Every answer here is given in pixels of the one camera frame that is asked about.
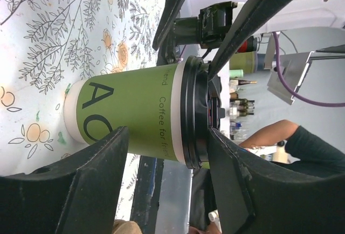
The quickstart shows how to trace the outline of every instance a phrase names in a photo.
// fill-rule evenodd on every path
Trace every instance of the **person's arm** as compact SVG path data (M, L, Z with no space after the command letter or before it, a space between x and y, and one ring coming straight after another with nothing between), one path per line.
M240 144L243 148L253 148L260 146L272 146L282 140L288 140L297 130L298 125L288 120L281 120L272 125L268 125Z

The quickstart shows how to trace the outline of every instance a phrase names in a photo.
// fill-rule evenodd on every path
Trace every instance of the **liquor bottle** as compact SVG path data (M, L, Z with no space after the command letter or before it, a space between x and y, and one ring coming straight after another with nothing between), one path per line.
M236 120L238 111L237 111L237 107L230 107L229 109L229 117L230 120Z
M248 84L256 84L257 81L244 80L244 79L230 79L230 85L242 86Z
M238 116L247 116L247 115L254 115L253 112L237 112Z
M244 106L237 106L237 109L240 110L240 111L243 111L243 110L247 110L247 109L255 109L254 106L248 106L248 104L244 105Z
M242 99L238 98L238 99L230 99L230 102L233 102L236 105L246 105L246 104L254 104L255 100L248 100L246 98L242 98Z

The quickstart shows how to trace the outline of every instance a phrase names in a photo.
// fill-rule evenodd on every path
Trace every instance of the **dark sleeve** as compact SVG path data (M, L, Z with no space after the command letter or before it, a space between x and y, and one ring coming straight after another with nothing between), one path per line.
M206 230L210 224L209 212L216 209L217 204L210 170L205 168L194 169L189 226L199 230Z
M301 161L345 168L345 154L302 126L288 139L285 151Z

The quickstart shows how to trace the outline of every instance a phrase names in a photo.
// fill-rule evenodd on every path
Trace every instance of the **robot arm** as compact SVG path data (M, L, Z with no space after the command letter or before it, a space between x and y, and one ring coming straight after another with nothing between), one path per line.
M303 27L333 27L345 29L343 0L293 0L255 34ZM244 3L233 9L233 21Z

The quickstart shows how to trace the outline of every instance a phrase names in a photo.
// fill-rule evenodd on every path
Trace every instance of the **floral wallpaper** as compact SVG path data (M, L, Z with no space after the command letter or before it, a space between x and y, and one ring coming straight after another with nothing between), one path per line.
M0 174L30 173L83 149L68 134L71 85L155 66L165 0L0 0ZM128 154L116 217L129 219L139 156Z

